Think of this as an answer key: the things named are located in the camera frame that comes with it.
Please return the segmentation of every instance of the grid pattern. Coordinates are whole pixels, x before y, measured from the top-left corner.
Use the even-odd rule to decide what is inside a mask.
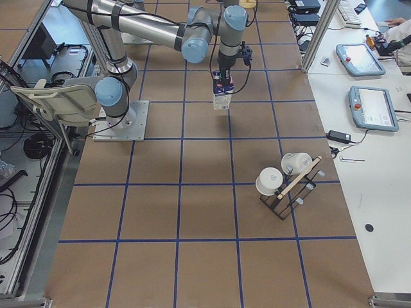
[[[181,21],[193,5],[218,10],[209,2],[146,10]],[[223,116],[210,54],[192,65],[165,47],[128,47],[141,68],[130,96],[150,100],[146,139],[87,140],[46,290],[56,307],[367,306],[371,284],[284,3],[259,3],[244,39],[253,70]],[[246,73],[238,61],[237,88]],[[326,177],[280,221],[254,182],[298,151],[322,155]]]

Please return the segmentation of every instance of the person's arm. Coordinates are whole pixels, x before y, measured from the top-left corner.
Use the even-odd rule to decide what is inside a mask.
[[[387,19],[385,22],[388,23],[388,26],[399,26],[400,24],[403,24],[404,22],[406,22],[406,20],[400,17],[400,18]]]

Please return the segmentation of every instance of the computer keyboard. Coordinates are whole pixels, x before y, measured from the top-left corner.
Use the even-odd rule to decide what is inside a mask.
[[[342,23],[348,28],[361,28],[361,20],[358,18],[354,8],[348,1],[341,0],[337,15],[340,17]]]

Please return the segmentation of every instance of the light blue circular cap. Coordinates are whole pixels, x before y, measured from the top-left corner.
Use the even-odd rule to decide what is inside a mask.
[[[123,95],[121,82],[114,77],[106,77],[100,80],[95,88],[98,101],[104,107],[114,106]]]
[[[234,30],[243,31],[247,21],[247,12],[238,5],[230,5],[224,11],[224,19]]]
[[[184,59],[190,63],[200,63],[207,54],[208,43],[203,38],[189,38],[181,47],[181,53]]]

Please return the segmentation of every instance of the white desk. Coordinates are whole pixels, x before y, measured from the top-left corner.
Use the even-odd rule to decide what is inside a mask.
[[[362,1],[350,2],[355,7]],[[359,16],[363,28],[377,29],[368,9]],[[335,16],[330,28],[341,27],[340,19]],[[356,29],[328,30],[308,74],[325,131],[350,133],[354,141],[360,141],[365,130],[357,128],[351,116],[348,91],[352,85],[388,89],[395,109],[411,110],[406,95],[411,92],[411,77],[402,76],[395,61],[382,62],[387,73],[369,78],[348,75],[340,63],[335,46],[362,43],[367,33],[372,34]],[[329,67],[320,65],[323,56],[331,57]],[[338,157],[335,160],[365,265],[377,293],[411,293],[411,201],[408,192],[411,123],[400,122],[399,126],[396,133],[371,131],[361,144],[340,153],[344,158],[364,159],[365,162],[341,162]],[[374,227],[373,232],[366,231],[368,223]]]

